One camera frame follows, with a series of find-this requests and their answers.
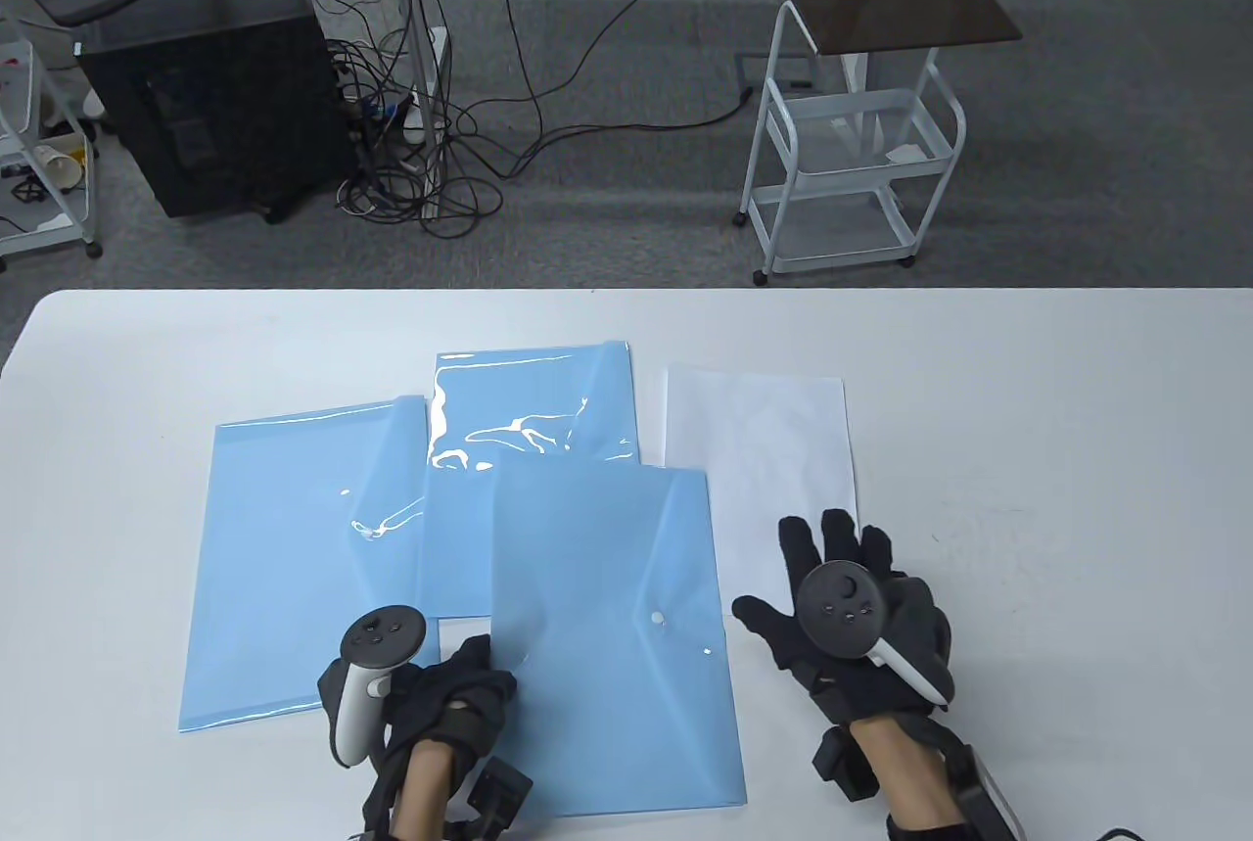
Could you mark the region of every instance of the hand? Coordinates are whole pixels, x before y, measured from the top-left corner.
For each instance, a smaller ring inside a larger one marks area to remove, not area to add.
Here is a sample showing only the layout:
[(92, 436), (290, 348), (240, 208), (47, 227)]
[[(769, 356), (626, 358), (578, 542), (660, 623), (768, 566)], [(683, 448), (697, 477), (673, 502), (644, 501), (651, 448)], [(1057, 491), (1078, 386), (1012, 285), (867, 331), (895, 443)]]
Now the hand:
[[(921, 652), (947, 674), (952, 639), (949, 619), (936, 608), (922, 580), (892, 569), (887, 534), (866, 525), (858, 543), (848, 513), (831, 509), (822, 514), (822, 536), (827, 560), (852, 560), (878, 579), (892, 612), (891, 634), (921, 643)], [(809, 524), (794, 516), (781, 520), (779, 546), (794, 605), (801, 582), (821, 563)], [(794, 615), (784, 615), (757, 597), (739, 597), (730, 612), (749, 632), (766, 639), (779, 671), (791, 671), (832, 723), (850, 724), (891, 712), (927, 714), (933, 709), (891, 668), (876, 667), (867, 658), (843, 661), (826, 654), (804, 634)]]
[(466, 639), (440, 664), (407, 664), (392, 672), (391, 693), (383, 701), (383, 722), (391, 724), (391, 733), (378, 778), (362, 810), (366, 828), (375, 830), (377, 837), (386, 836), (387, 813), (419, 742), (451, 747), (454, 766), (447, 795), (455, 795), (475, 763), (495, 746), (505, 728), (505, 707), (516, 689), (510, 672), (492, 671), (489, 635)]

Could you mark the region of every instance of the forearm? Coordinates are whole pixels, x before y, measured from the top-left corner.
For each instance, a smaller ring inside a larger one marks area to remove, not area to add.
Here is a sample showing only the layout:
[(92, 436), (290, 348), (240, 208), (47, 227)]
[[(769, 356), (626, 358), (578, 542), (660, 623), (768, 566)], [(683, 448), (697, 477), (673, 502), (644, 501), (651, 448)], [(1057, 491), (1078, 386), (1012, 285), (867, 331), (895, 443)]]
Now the forearm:
[(452, 778), (452, 747), (422, 741), (408, 757), (408, 771), (392, 817), (397, 841), (440, 841)]
[(944, 761), (910, 739), (896, 721), (873, 717), (848, 729), (875, 770), (897, 827), (928, 831), (965, 821), (949, 791)]

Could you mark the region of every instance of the cable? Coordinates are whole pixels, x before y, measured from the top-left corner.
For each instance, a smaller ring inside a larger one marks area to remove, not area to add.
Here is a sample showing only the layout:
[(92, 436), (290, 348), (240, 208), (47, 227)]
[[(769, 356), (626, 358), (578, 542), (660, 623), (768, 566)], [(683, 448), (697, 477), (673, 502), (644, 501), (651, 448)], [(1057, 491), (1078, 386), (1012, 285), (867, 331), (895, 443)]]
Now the cable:
[(24, 228), (24, 227), (23, 227), (21, 224), (19, 224), (18, 222), (15, 222), (15, 221), (10, 221), (9, 218), (5, 218), (5, 216), (4, 216), (4, 214), (0, 214), (0, 221), (3, 221), (4, 223), (6, 223), (6, 224), (8, 224), (9, 227), (11, 227), (11, 228), (13, 228), (14, 231), (16, 231), (16, 232), (18, 232), (19, 234), (28, 234), (28, 233), (30, 233), (30, 232), (28, 232), (28, 229), (26, 229), (26, 228)]
[[(465, 237), (484, 218), (496, 214), (504, 207), (504, 194), (489, 179), (470, 174), (461, 158), (461, 150), (467, 152), (496, 179), (504, 182), (520, 175), (541, 152), (563, 140), (608, 132), (670, 133), (710, 127), (739, 113), (752, 97), (752, 90), (746, 89), (733, 109), (710, 119), (692, 123), (578, 123), (549, 130), (540, 105), (541, 99), (573, 84), (600, 40), (640, 0), (629, 0), (623, 5), (591, 40), (574, 70), (561, 83), (541, 91), (535, 90), (530, 70), (526, 66), (512, 0), (505, 0), (510, 35), (523, 69), (528, 95), (485, 98), (471, 103), (470, 107), (457, 105), (452, 102), (455, 50), (452, 38), (447, 35), (445, 38), (445, 70), (440, 73), (441, 69), (436, 69), (436, 90), (431, 95), (432, 119), (430, 120), (436, 128), (442, 128), (442, 138), (439, 140), (434, 155), (427, 158), (425, 145), (398, 144), (401, 143), (398, 130), (402, 130), (403, 127), (395, 125), (396, 120), (407, 113), (413, 100), (408, 89), (398, 85), (395, 80), (396, 64), (400, 56), (407, 53), (407, 46), (402, 44), (391, 53), (383, 48), (392, 36), (406, 33), (425, 34), (430, 38), (430, 23), (426, 18), (425, 4), (422, 0), (403, 0), (405, 21), (402, 26), (376, 40), (368, 19), (357, 8), (362, 4), (370, 4), (370, 0), (353, 4), (343, 0), (328, 1), (341, 5), (343, 11), (327, 9), (322, 4), (320, 8), (331, 14), (343, 15), (348, 11), (357, 14), (366, 28), (366, 38), (368, 39), (368, 41), (332, 39), (327, 41), (327, 45), (341, 75), (350, 78), (348, 83), (341, 88), (345, 99), (350, 104), (355, 104), (360, 112), (358, 147), (362, 164), (351, 178), (340, 185), (336, 203), (346, 213), (370, 223), (400, 224), (416, 221), (424, 231), (435, 237), (446, 239)], [(442, 0), (435, 0), (435, 5), (440, 21), (446, 29), (449, 23)], [(415, 81), (415, 84), (422, 85), (421, 81)], [(402, 93), (403, 98), (390, 105), (388, 94), (393, 93)], [(539, 132), (528, 147), (519, 152), (479, 133), (479, 123), (472, 112), (476, 107), (491, 103), (533, 104)], [(481, 140), (485, 147), (502, 153), (505, 164), (501, 167), (492, 164), (485, 152), (480, 152), (471, 144), (472, 140)], [(470, 201), (452, 196), (450, 189), (455, 187), (467, 192)], [(436, 209), (434, 217), (430, 214), (431, 206)]]
[[(588, 58), (590, 58), (591, 51), (596, 48), (596, 45), (600, 43), (600, 40), (604, 39), (604, 36), (609, 31), (609, 29), (613, 28), (614, 23), (616, 23), (619, 19), (621, 19), (623, 15), (625, 15), (640, 0), (629, 0), (625, 5), (623, 5), (613, 15), (613, 18), (609, 19), (609, 21), (596, 34), (595, 39), (591, 40), (591, 44), (589, 44), (588, 48), (584, 50), (583, 56), (579, 59), (576, 66), (574, 68), (574, 70), (570, 73), (570, 75), (565, 80), (563, 80), (560, 84), (556, 84), (555, 86), (551, 86), (551, 88), (549, 88), (546, 90), (536, 93), (534, 85), (531, 84), (529, 70), (526, 68), (526, 58), (525, 58), (525, 55), (523, 53), (523, 46), (521, 46), (520, 40), (519, 40), (517, 25), (515, 23), (514, 11), (512, 11), (512, 0), (505, 0), (505, 10), (506, 10), (506, 14), (509, 16), (510, 34), (511, 34), (511, 36), (514, 39), (514, 49), (515, 49), (515, 53), (517, 55), (519, 65), (521, 66), (521, 70), (523, 70), (523, 80), (526, 84), (528, 95), (525, 98), (485, 98), (485, 99), (476, 100), (476, 102), (471, 103), (470, 107), (456, 108), (457, 109), (457, 117), (454, 120), (452, 133), (450, 134), (449, 138), (454, 139), (454, 140), (456, 140), (456, 139), (460, 139), (460, 140), (482, 139), (484, 142), (489, 143), (497, 152), (505, 153), (507, 157), (511, 157), (512, 158), (512, 165), (510, 167), (510, 169), (507, 169), (505, 172), (501, 172), (500, 169), (496, 168), (496, 165), (494, 165), (491, 162), (489, 162), (484, 157), (484, 154), (479, 153), (474, 148), (467, 147), (467, 148), (470, 148), (470, 152), (484, 165), (486, 165), (487, 169), (494, 175), (496, 175), (496, 178), (500, 178), (501, 180), (507, 180), (507, 179), (516, 178), (516, 177), (521, 175), (523, 172), (525, 172), (528, 169), (528, 167), (531, 164), (531, 162), (534, 162), (535, 158), (541, 152), (545, 152), (545, 149), (548, 149), (551, 145), (555, 145), (556, 143), (563, 142), (564, 139), (569, 139), (569, 138), (578, 137), (578, 135), (588, 135), (588, 134), (593, 134), (593, 133), (604, 133), (604, 132), (613, 132), (613, 130), (620, 130), (620, 132), (634, 130), (634, 132), (668, 133), (668, 132), (679, 132), (679, 130), (687, 130), (687, 129), (698, 129), (698, 128), (702, 128), (702, 127), (712, 127), (712, 125), (715, 125), (718, 123), (722, 123), (722, 122), (729, 119), (730, 117), (733, 117), (734, 114), (737, 114), (744, 107), (747, 107), (747, 103), (748, 103), (748, 100), (752, 97), (752, 90), (751, 89), (746, 90), (743, 94), (741, 94), (739, 102), (738, 102), (738, 104), (736, 105), (734, 109), (732, 109), (732, 110), (729, 110), (727, 113), (723, 113), (720, 115), (713, 117), (710, 119), (705, 119), (705, 120), (697, 120), (697, 122), (693, 122), (693, 123), (677, 123), (677, 124), (648, 124), (648, 123), (574, 124), (574, 125), (569, 125), (569, 127), (561, 127), (558, 130), (554, 130), (551, 133), (550, 132), (545, 132), (544, 114), (543, 114), (543, 109), (540, 107), (540, 99), (545, 98), (545, 97), (548, 97), (550, 94), (559, 93), (559, 90), (564, 89), (565, 86), (569, 86), (570, 83), (573, 83), (574, 79), (578, 76), (579, 71), (583, 70), (583, 66), (586, 64)], [(536, 115), (536, 120), (538, 120), (538, 124), (539, 124), (539, 134), (536, 135), (536, 138), (533, 139), (531, 143), (526, 148), (524, 148), (524, 149), (521, 149), (519, 152), (519, 150), (514, 150), (514, 149), (504, 145), (502, 143), (497, 142), (496, 139), (491, 139), (487, 135), (484, 135), (482, 133), (479, 133), (479, 124), (477, 124), (477, 120), (475, 120), (472, 112), (474, 112), (474, 109), (476, 107), (482, 107), (482, 105), (489, 104), (489, 103), (531, 103), (533, 107), (535, 107), (535, 115)], [(451, 104), (451, 103), (449, 105), (450, 107), (455, 107), (455, 104)], [(469, 119), (471, 122), (472, 127), (474, 127), (474, 129), (471, 132), (466, 132), (465, 130), (465, 122), (466, 122), (466, 119)]]
[(621, 9), (619, 9), (614, 14), (614, 16), (609, 21), (605, 23), (604, 28), (601, 28), (600, 31), (596, 33), (595, 39), (591, 39), (591, 44), (588, 45), (586, 50), (583, 53), (583, 56), (579, 59), (579, 63), (576, 64), (576, 66), (574, 68), (574, 70), (570, 71), (570, 75), (565, 80), (563, 80), (560, 84), (556, 84), (555, 86), (550, 86), (546, 90), (541, 90), (541, 93), (538, 93), (538, 94), (534, 94), (534, 95), (528, 95), (525, 98), (524, 97), (489, 97), (489, 98), (484, 98), (481, 100), (475, 100), (474, 103), (471, 103), (470, 107), (466, 108), (466, 110), (472, 110), (476, 107), (482, 107), (484, 104), (489, 104), (489, 103), (526, 103), (526, 102), (531, 100), (533, 98), (550, 97), (551, 94), (559, 93), (559, 90), (564, 90), (570, 84), (573, 84), (574, 79), (579, 75), (579, 71), (583, 70), (583, 65), (588, 63), (588, 58), (591, 56), (593, 50), (595, 50), (596, 45), (600, 44), (600, 39), (604, 39), (605, 33), (608, 33), (609, 29), (611, 29), (618, 23), (618, 20), (621, 19), (621, 16), (625, 15), (638, 1), (639, 0), (629, 0), (626, 3), (626, 5), (624, 5)]

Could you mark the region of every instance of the rolling cart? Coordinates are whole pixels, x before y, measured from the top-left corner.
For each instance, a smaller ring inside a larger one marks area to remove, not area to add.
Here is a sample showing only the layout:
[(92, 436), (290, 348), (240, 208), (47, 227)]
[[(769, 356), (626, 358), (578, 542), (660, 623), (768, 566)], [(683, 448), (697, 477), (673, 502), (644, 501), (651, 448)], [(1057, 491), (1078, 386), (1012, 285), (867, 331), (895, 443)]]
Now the rolling cart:
[[(98, 258), (104, 249), (95, 231), (91, 143), (20, 26), (10, 26), (18, 29), (18, 40), (0, 45), (0, 272), (5, 269), (5, 254), (53, 244), (80, 242), (88, 257)], [(69, 124), (69, 133), (41, 138), (45, 93)], [(48, 163), (41, 160), (48, 158), (46, 152), (36, 149), (40, 145), (78, 162), (81, 177), (73, 187), (56, 187)]]
[[(784, 97), (774, 71), (788, 19), (814, 56), (841, 59), (848, 93)], [(996, 0), (786, 0), (733, 219), (737, 227), (752, 222), (762, 246), (753, 283), (823, 267), (912, 266), (966, 143), (965, 110), (936, 66), (940, 48), (1021, 36)], [(848, 60), (915, 49), (926, 58), (912, 89), (878, 89), (877, 74), (863, 84)], [(951, 137), (923, 100), (931, 88), (954, 118)], [(783, 180), (757, 187), (767, 138)], [(938, 180), (911, 227), (892, 183), (927, 175)]]

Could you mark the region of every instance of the computer tower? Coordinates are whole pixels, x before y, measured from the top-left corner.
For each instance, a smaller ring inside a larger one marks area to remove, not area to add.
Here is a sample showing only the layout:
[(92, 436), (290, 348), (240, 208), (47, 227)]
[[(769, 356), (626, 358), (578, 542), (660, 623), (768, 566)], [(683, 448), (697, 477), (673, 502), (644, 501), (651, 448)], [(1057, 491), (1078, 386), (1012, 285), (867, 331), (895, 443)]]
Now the computer tower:
[(356, 167), (309, 0), (139, 0), (75, 53), (170, 217), (281, 211)]

